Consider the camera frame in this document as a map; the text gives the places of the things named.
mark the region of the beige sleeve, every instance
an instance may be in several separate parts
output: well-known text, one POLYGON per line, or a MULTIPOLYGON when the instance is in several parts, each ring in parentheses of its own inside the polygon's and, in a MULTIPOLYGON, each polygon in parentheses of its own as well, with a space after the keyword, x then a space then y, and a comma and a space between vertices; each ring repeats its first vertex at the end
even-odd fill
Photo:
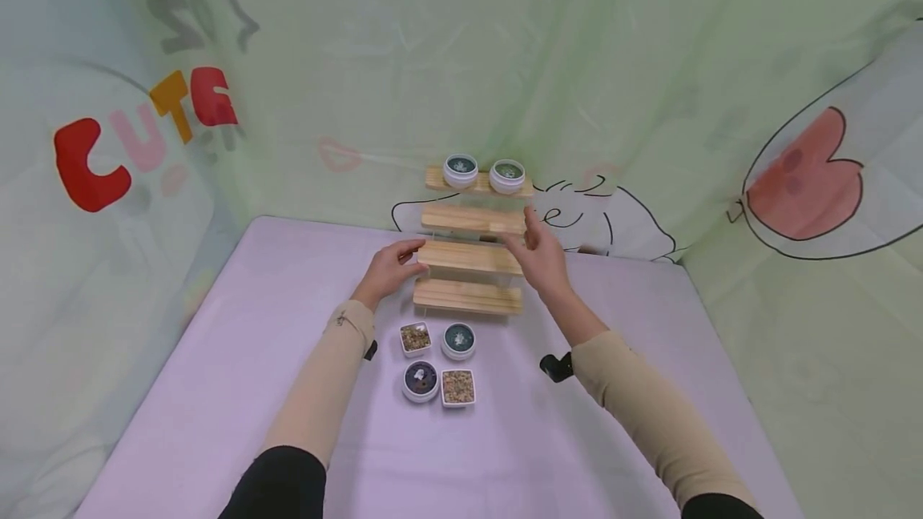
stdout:
POLYGON ((682 509, 694 496, 726 493, 756 502, 696 408, 608 331, 571 350, 574 374, 625 428, 682 509))
POLYGON ((335 309, 272 422, 263 451, 291 445, 329 466, 359 367, 375 338, 374 320, 358 301, 335 309))

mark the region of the person's left hand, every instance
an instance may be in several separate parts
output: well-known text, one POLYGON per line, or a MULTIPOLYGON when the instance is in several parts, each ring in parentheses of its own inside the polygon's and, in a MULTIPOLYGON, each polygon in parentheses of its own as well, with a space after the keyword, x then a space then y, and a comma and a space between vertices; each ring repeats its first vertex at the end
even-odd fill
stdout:
POLYGON ((399 240, 383 247, 372 257, 369 270, 350 296, 375 312, 378 303, 385 296, 393 294, 409 277, 417 276, 429 269, 422 263, 406 264, 413 253, 425 244, 425 239, 399 240))

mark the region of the black sleeve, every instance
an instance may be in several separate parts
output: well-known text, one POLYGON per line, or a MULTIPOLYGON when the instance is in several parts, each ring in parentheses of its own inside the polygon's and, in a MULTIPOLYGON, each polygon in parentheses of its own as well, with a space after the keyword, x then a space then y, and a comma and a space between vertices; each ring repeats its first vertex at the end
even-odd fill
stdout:
POLYGON ((244 472, 219 519, 321 519, 327 470, 297 447, 273 447, 244 472))
POLYGON ((705 493, 686 503, 682 519, 763 519, 763 515, 731 495, 705 493))

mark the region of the table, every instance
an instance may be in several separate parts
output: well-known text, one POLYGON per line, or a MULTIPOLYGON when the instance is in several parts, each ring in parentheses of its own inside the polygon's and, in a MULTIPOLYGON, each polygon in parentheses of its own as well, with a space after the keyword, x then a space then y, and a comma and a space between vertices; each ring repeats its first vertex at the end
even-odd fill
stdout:
MULTIPOLYGON (((250 223, 129 424, 77 519, 217 517, 328 315, 372 254, 407 235, 273 217, 250 223)), ((566 256, 577 293, 698 406, 767 519, 802 517, 684 269, 566 256)), ((675 518, 667 489, 576 379, 541 356, 566 351, 527 284, 521 316, 425 314, 478 334, 478 403, 444 409, 401 394, 398 329, 424 317, 412 284, 378 308, 328 475, 327 517, 675 518)), ((460 365, 433 346, 421 359, 460 365)))

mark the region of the tiered wooden stand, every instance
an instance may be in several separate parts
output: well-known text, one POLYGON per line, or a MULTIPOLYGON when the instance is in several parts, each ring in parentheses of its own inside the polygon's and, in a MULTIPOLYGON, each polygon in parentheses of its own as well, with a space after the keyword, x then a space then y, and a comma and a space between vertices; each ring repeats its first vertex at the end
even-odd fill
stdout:
MULTIPOLYGON (((426 187, 438 191, 458 191, 445 184, 441 167, 426 168, 426 187)), ((522 189, 503 195, 491 189, 487 173, 482 172, 474 185, 462 193, 524 199, 532 196, 532 181, 526 178, 522 189)), ((525 232, 522 211, 492 211, 454 204, 427 203, 421 223, 424 228, 439 231, 459 231, 490 238, 498 233, 521 235, 525 232)), ((522 276, 522 269, 506 247, 486 242, 455 242, 432 239, 417 253, 420 263, 433 270, 460 271, 490 276, 522 276)), ((522 290, 503 288, 496 284, 449 281, 425 278, 413 289, 413 302, 421 307, 448 308, 454 311, 479 312, 491 315, 522 313, 522 290)))

